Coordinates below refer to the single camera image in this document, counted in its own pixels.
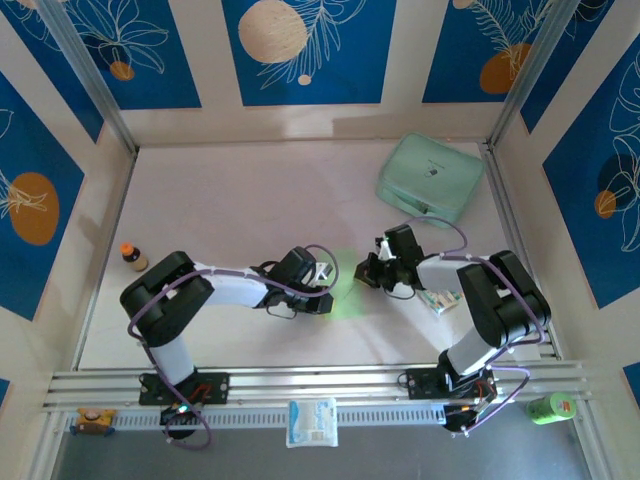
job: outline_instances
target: orange bottle cap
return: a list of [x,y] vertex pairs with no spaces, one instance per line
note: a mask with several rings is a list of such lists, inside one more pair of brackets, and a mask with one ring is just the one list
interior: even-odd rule
[[123,255],[131,255],[133,253],[133,244],[128,242],[121,244],[120,253]]

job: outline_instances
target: small toy car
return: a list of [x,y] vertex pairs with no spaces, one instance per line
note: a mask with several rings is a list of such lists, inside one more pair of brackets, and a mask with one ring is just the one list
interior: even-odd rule
[[105,437],[116,431],[111,426],[116,410],[102,410],[99,408],[79,408],[80,416],[76,420],[76,424],[69,427],[71,435],[78,433],[86,435],[103,435]]

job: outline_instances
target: mint green case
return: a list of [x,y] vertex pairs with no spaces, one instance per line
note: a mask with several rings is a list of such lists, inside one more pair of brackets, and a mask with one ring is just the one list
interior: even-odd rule
[[[433,215],[455,222],[483,174],[480,159],[419,133],[409,133],[389,155],[376,194],[411,215]],[[430,223],[447,227],[438,221]]]

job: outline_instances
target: metal bracket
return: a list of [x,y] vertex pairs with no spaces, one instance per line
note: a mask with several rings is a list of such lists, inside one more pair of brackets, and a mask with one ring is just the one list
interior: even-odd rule
[[[172,405],[178,402],[173,392],[158,375],[143,373],[139,378],[142,384],[138,400],[140,405]],[[197,372],[176,388],[192,403],[226,405],[229,394],[229,374]]]
[[474,400],[482,397],[478,381],[487,382],[493,385],[493,373],[490,370],[483,370],[477,378],[470,379],[462,387],[449,392],[443,387],[442,373],[437,368],[410,368],[406,371],[407,390],[410,400],[435,400],[449,397],[457,400]]

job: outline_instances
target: metal frame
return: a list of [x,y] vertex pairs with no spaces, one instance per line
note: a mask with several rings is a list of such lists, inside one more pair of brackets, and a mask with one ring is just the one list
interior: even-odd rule
[[[576,398],[591,398],[588,371],[580,362],[533,361],[520,363],[531,370],[531,380],[518,396],[519,401],[532,400],[558,389],[570,391]],[[284,408],[290,400],[333,397],[341,407],[382,405],[458,405],[468,400],[409,400],[407,390],[398,378],[407,368],[429,368],[435,364],[364,365],[344,367],[290,368],[200,368],[201,372],[228,372],[231,376],[226,406],[219,408]],[[79,407],[152,410],[158,407],[138,405],[138,377],[151,370],[101,370],[59,372],[51,381],[45,399],[48,412],[75,412]],[[498,398],[510,394],[522,381],[514,372],[494,372]]]
[[135,154],[138,147],[124,122],[111,90],[107,87],[95,62],[84,46],[64,7],[57,0],[35,0],[38,14],[60,51],[80,80],[100,115],[113,127],[113,133],[122,145]]
[[133,154],[131,165],[129,166],[129,170],[127,171],[127,179],[124,183],[124,188],[122,190],[122,198],[120,199],[120,205],[118,205],[118,213],[116,214],[114,224],[112,225],[109,231],[109,241],[107,242],[107,247],[106,247],[107,250],[105,252],[102,264],[100,265],[100,273],[98,275],[98,281],[96,282],[93,288],[93,291],[91,292],[91,298],[89,299],[89,304],[87,305],[87,312],[82,321],[82,327],[80,329],[80,334],[78,336],[76,348],[73,352],[73,358],[71,360],[71,366],[70,366],[70,369],[73,371],[78,370],[78,367],[80,365],[80,358],[82,357],[82,352],[84,350],[85,343],[87,342],[87,335],[89,332],[89,327],[91,326],[91,319],[93,318],[96,302],[98,301],[100,286],[102,285],[104,274],[107,271],[107,262],[109,261],[109,252],[111,251],[111,247],[113,246],[113,240],[115,239],[115,236],[116,236],[116,229],[118,227],[118,224],[120,223],[120,216],[122,215],[122,210],[124,209],[124,202],[127,199],[127,192],[129,191],[129,185],[131,185],[131,179],[133,178],[133,170],[136,166],[137,158],[138,158],[138,153],[136,152]]
[[[567,0],[554,5],[534,42],[534,48],[521,74],[507,96],[504,109],[491,135],[481,147],[492,193],[509,246],[532,274],[533,269],[494,150],[510,123],[518,115],[579,1]],[[55,0],[36,0],[36,3],[46,26],[60,45],[100,113],[114,128],[121,142],[130,151],[135,152],[137,147],[134,139],[120,115],[115,99],[89,58],[86,49],[83,48],[81,39],[64,9]],[[125,198],[126,191],[123,195],[123,203]],[[112,231],[111,242],[116,226],[117,221]],[[105,266],[106,262],[103,265],[101,279]],[[76,369],[96,296],[97,291],[94,292],[76,348],[73,362],[73,368]],[[593,478],[612,479],[614,478],[611,473],[612,465],[607,458],[606,448],[600,439],[595,420],[597,415],[594,409],[597,406],[589,402],[592,398],[589,388],[589,371],[583,368],[580,362],[561,360],[563,358],[561,343],[558,341],[559,337],[553,324],[548,327],[548,333],[550,342],[540,347],[542,359],[522,364],[531,370],[532,379],[517,400],[527,401],[557,390],[571,392],[578,400],[579,415],[574,423],[589,470]],[[342,412],[339,423],[342,426],[442,423],[440,412],[443,406],[454,405],[457,401],[450,399],[410,401],[407,391],[398,384],[398,376],[406,368],[433,366],[368,365],[218,369],[231,374],[229,403],[222,407],[207,407],[204,413],[209,416],[216,428],[282,427],[285,419],[283,412],[289,400],[329,396],[336,398],[338,402],[339,410]],[[32,480],[50,478],[61,443],[61,433],[73,423],[77,415],[76,409],[79,407],[118,408],[121,412],[121,420],[118,421],[117,427],[120,430],[159,429],[160,426],[154,421],[158,416],[158,407],[141,407],[137,403],[138,376],[145,372],[143,370],[101,370],[56,373],[45,399],[43,413],[38,419],[41,423],[42,436],[26,478]],[[499,399],[503,399],[516,388],[520,378],[512,372],[496,371],[495,373]]]

